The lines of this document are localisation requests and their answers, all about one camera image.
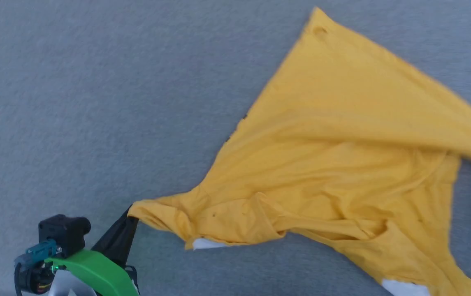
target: small hole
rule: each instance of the small hole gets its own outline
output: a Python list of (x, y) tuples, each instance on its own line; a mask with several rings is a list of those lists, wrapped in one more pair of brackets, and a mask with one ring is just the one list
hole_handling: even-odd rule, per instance
[(323, 27), (316, 27), (314, 28), (314, 30), (312, 30), (312, 32), (314, 33), (314, 35), (320, 38), (323, 38), (327, 35), (327, 30)]

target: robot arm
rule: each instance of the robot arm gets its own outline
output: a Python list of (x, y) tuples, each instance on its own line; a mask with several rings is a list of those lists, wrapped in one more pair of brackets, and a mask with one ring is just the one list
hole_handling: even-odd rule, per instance
[[(86, 285), (97, 296), (138, 296), (136, 270), (126, 265), (138, 219), (127, 214), (126, 210), (91, 250), (84, 249), (84, 235), (90, 231), (87, 218), (55, 215), (38, 223), (38, 244), (14, 260), (16, 294), (50, 291), (50, 296), (63, 296), (60, 286), (77, 285), (81, 290)], [(62, 276), (55, 279), (58, 270)]]

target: green plastic part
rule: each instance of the green plastic part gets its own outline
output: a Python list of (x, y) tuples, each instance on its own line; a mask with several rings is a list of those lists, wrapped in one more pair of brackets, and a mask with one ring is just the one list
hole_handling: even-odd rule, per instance
[(82, 250), (66, 259), (47, 258), (53, 268), (65, 266), (102, 296), (138, 296), (128, 273), (96, 251)]

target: blue connector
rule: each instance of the blue connector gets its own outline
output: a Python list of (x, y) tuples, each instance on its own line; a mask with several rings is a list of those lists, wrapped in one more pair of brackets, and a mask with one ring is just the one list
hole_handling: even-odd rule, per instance
[(14, 267), (21, 264), (21, 270), (26, 270), (34, 264), (56, 255), (55, 240), (46, 240), (25, 251), (25, 254), (19, 255), (14, 259)]

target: gray felt surface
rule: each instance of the gray felt surface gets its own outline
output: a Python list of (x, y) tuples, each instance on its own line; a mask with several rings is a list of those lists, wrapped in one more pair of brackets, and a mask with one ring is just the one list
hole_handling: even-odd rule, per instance
[[(2, 0), (0, 296), (41, 219), (84, 215), (92, 244), (133, 201), (198, 184), (314, 6), (471, 103), (471, 1)], [(470, 163), (451, 238), (471, 277)], [(130, 263), (149, 296), (388, 295), (292, 234), (192, 252), (142, 225)]]

